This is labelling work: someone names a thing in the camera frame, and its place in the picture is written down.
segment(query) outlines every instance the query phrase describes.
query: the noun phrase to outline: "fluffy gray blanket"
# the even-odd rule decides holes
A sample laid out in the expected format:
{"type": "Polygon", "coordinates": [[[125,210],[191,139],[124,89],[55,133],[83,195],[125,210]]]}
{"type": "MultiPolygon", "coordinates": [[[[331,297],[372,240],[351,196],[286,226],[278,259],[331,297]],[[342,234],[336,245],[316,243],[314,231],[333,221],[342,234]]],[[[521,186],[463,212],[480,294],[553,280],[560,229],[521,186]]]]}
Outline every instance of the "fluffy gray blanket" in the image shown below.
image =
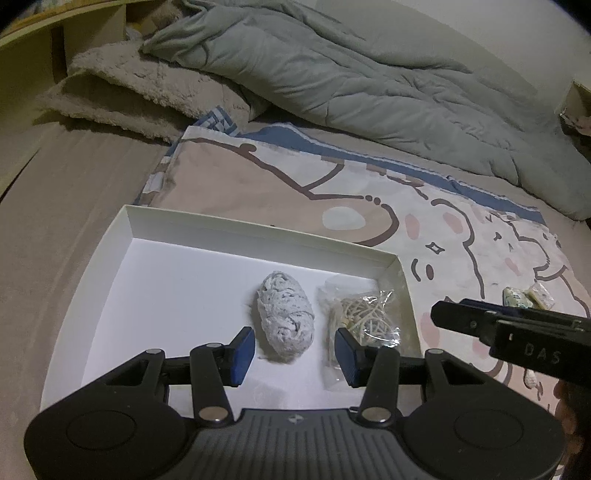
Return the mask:
{"type": "Polygon", "coordinates": [[[376,51],[290,0],[185,0],[196,13],[143,51],[215,73],[318,125],[497,176],[573,219],[591,217],[591,165],[549,108],[464,65],[376,51]]]}
{"type": "Polygon", "coordinates": [[[264,109],[234,82],[141,55],[140,46],[122,41],[76,55],[71,75],[43,93],[41,104],[169,143],[218,105],[241,128],[264,109]]]}

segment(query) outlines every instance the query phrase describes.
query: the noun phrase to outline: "cartoon bear print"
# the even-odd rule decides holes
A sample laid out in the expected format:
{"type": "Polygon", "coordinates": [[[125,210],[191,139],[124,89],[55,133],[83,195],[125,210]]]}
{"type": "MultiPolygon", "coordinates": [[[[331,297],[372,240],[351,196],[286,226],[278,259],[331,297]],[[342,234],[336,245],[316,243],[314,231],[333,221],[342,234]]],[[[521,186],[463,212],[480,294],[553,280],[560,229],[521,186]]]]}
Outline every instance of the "cartoon bear print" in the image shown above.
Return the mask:
{"type": "Polygon", "coordinates": [[[198,138],[182,145],[151,206],[315,233],[368,247],[392,236],[399,220],[390,205],[367,194],[315,193],[344,164],[302,185],[256,156],[256,146],[198,138]]]}
{"type": "MultiPolygon", "coordinates": [[[[460,358],[473,357],[466,337],[436,328],[428,315],[431,306],[450,291],[456,294],[461,291],[461,298],[485,298],[484,281],[472,251],[476,234],[473,219],[450,200],[439,198],[439,190],[425,186],[420,180],[389,174],[371,166],[367,166],[367,170],[370,171],[367,183],[371,185],[371,192],[382,202],[395,205],[396,216],[400,219],[395,235],[379,247],[398,254],[411,295],[414,292],[414,310],[425,312],[418,315],[423,345],[443,346],[460,358]],[[426,192],[436,195],[431,199],[426,192]]],[[[359,177],[349,184],[344,171],[314,192],[354,193],[352,185],[359,185],[359,177]]],[[[480,367],[485,371],[494,369],[496,363],[488,363],[480,367]]]]}
{"type": "Polygon", "coordinates": [[[572,275],[558,239],[544,225],[495,210],[479,215],[479,219],[483,233],[476,247],[488,249],[491,267],[504,271],[510,282],[505,286],[526,290],[538,281],[554,292],[554,310],[589,317],[588,295],[572,275]]]}

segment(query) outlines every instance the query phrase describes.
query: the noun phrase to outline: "gray bed sheet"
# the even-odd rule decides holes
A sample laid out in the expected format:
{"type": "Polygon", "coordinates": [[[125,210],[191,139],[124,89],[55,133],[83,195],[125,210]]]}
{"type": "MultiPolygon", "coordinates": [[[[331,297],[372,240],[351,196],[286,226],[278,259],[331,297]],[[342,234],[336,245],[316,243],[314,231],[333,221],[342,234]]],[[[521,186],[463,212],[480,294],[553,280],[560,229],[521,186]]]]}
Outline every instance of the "gray bed sheet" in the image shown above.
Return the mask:
{"type": "Polygon", "coordinates": [[[184,0],[144,52],[230,78],[317,125],[495,176],[591,217],[591,164],[550,108],[415,41],[378,48],[290,0],[184,0]]]}

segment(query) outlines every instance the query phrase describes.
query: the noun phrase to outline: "small package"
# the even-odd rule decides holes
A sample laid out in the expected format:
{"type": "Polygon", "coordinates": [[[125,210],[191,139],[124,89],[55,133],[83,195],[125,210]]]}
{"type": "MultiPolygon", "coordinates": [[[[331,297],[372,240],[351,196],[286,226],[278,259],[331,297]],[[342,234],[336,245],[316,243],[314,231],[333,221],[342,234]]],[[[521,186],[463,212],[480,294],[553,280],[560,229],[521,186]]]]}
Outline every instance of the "small package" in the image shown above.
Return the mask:
{"type": "Polygon", "coordinates": [[[505,307],[519,307],[521,309],[534,307],[534,303],[527,297],[523,290],[513,287],[503,289],[503,305],[505,307]]]}
{"type": "Polygon", "coordinates": [[[543,310],[550,310],[556,301],[541,283],[534,283],[526,292],[527,296],[536,303],[536,306],[543,310]]]}
{"type": "Polygon", "coordinates": [[[346,328],[363,346],[398,347],[401,342],[400,327],[388,310],[388,303],[395,297],[393,290],[380,290],[333,299],[329,313],[329,361],[338,366],[335,358],[337,329],[346,328]]]}

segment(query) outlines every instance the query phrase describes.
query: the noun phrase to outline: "gray fuzzy object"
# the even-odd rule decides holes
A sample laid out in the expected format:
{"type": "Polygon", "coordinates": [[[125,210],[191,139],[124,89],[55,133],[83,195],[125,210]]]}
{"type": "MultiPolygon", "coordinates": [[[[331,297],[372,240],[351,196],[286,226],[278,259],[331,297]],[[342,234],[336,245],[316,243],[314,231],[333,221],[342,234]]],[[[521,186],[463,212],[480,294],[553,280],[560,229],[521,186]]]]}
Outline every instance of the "gray fuzzy object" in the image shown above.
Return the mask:
{"type": "Polygon", "coordinates": [[[314,313],[295,278],[274,271],[259,288],[257,304],[267,340],[283,359],[300,356],[312,344],[314,313]]]}
{"type": "MultiPolygon", "coordinates": [[[[169,143],[218,105],[241,129],[266,108],[249,105],[244,90],[230,80],[141,54],[141,43],[122,41],[79,53],[69,77],[43,93],[41,104],[169,143]]],[[[255,97],[249,92],[250,100],[255,97]]]]}

